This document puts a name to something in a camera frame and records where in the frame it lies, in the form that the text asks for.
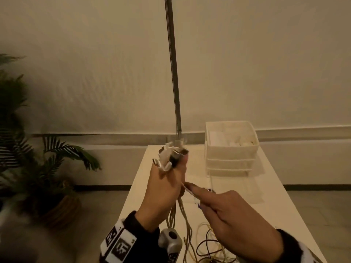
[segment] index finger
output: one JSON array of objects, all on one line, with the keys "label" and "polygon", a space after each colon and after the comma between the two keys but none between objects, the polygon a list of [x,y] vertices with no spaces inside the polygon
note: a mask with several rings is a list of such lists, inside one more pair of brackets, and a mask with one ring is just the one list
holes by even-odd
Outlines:
[{"label": "index finger", "polygon": [[205,205],[217,209],[219,200],[216,193],[200,188],[193,183],[185,182],[184,185]]}]

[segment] table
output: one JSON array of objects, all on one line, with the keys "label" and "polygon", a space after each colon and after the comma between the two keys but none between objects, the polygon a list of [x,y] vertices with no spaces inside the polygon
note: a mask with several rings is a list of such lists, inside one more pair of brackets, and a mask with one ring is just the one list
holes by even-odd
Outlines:
[{"label": "table", "polygon": [[[204,145],[187,145],[186,148],[189,150],[187,181],[201,187],[211,186],[216,193],[228,190],[238,191],[272,226],[287,231],[308,246],[323,262],[327,262],[261,147],[258,149],[255,164],[248,177],[211,178],[207,177],[205,172]],[[157,156],[159,149],[160,146],[147,147],[123,206],[120,219],[127,217],[131,211],[138,210],[140,207],[146,191],[152,158]],[[196,247],[199,242],[204,240],[207,230],[205,227],[198,229],[198,226],[207,221],[201,210],[194,204],[190,194],[184,195],[183,202],[188,221],[194,231],[192,243]],[[166,228],[166,222],[160,225],[161,230],[164,228]],[[175,229],[182,238],[186,236],[185,221],[179,209],[177,209]],[[184,245],[178,262],[182,262],[183,256]],[[187,260],[194,262],[189,254]]]}]

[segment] metal pole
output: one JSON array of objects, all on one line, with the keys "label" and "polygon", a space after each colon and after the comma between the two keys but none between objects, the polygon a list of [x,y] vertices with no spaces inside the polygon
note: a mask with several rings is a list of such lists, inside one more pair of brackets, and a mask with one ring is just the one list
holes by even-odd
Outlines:
[{"label": "metal pole", "polygon": [[176,112],[175,123],[177,127],[177,137],[178,137],[178,140],[180,140],[182,138],[182,122],[180,120],[178,70],[177,70],[177,57],[175,55],[176,43],[174,39],[172,0],[165,0],[165,7],[166,7],[166,19],[167,19],[167,31],[168,31],[169,57],[171,59],[174,108]]}]

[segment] left hand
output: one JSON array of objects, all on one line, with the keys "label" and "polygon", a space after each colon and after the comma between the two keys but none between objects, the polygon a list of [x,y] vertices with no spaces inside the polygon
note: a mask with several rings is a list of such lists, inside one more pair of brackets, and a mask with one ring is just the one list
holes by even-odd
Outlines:
[{"label": "left hand", "polygon": [[168,172],[151,166],[146,193],[135,218],[145,230],[153,232],[168,217],[179,196],[184,194],[188,155]]}]

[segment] wicker pot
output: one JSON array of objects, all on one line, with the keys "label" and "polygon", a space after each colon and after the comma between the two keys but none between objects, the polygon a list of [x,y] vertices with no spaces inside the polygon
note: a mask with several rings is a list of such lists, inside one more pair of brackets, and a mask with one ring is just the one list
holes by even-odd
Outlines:
[{"label": "wicker pot", "polygon": [[59,204],[41,216],[40,221],[51,229],[68,226],[81,211],[81,202],[77,196],[64,196]]}]

